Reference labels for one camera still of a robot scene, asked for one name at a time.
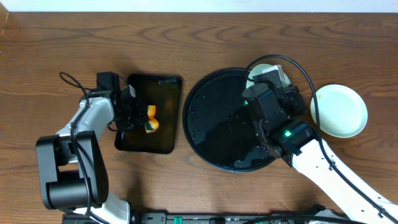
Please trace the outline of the yellow green scrub sponge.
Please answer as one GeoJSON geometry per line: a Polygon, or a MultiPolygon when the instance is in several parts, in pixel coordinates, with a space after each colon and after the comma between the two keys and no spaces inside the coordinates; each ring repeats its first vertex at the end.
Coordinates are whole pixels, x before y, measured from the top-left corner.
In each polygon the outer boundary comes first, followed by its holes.
{"type": "Polygon", "coordinates": [[[159,128],[159,122],[155,119],[156,106],[147,107],[147,121],[145,122],[146,133],[153,133],[159,128]]]}

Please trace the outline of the light blue plate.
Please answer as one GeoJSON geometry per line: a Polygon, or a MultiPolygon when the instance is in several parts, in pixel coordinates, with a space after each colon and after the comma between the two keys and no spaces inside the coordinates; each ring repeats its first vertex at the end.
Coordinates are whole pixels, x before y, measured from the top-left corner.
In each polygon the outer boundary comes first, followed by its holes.
{"type": "Polygon", "coordinates": [[[359,134],[368,121],[364,100],[351,88],[332,84],[316,92],[321,130],[337,138],[359,134]]]}
{"type": "MultiPolygon", "coordinates": [[[[272,66],[272,65],[266,64],[266,63],[257,65],[257,66],[255,66],[255,67],[249,72],[248,77],[254,80],[254,77],[255,77],[255,76],[263,75],[263,74],[262,74],[262,70],[263,70],[263,69],[266,69],[266,68],[269,68],[270,66],[272,66]]],[[[276,87],[275,85],[273,85],[273,84],[272,84],[269,80],[267,80],[267,79],[265,79],[265,80],[259,80],[259,81],[257,81],[257,82],[258,82],[258,83],[266,83],[266,84],[269,84],[271,87],[276,87]]],[[[292,83],[290,82],[288,76],[285,74],[285,82],[283,83],[283,87],[282,87],[282,88],[286,88],[286,87],[288,87],[288,86],[292,86],[292,83]]]]}

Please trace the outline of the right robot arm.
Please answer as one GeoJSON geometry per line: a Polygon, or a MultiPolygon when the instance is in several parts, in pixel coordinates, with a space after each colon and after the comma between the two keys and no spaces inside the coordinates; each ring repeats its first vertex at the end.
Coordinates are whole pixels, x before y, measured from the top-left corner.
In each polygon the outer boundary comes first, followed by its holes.
{"type": "Polygon", "coordinates": [[[314,182],[349,219],[363,223],[397,223],[397,205],[355,174],[322,140],[301,114],[296,86],[277,71],[248,75],[242,94],[260,141],[275,158],[314,182]]]}

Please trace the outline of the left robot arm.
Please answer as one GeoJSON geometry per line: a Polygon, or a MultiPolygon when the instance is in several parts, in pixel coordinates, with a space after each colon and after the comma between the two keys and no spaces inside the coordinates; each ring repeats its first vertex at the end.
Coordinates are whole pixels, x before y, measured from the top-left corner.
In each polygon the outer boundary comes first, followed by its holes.
{"type": "Polygon", "coordinates": [[[85,94],[64,128],[36,142],[44,206],[72,214],[72,222],[134,223],[131,204],[109,189],[98,141],[110,123],[131,128],[146,109],[131,86],[85,94]]]}

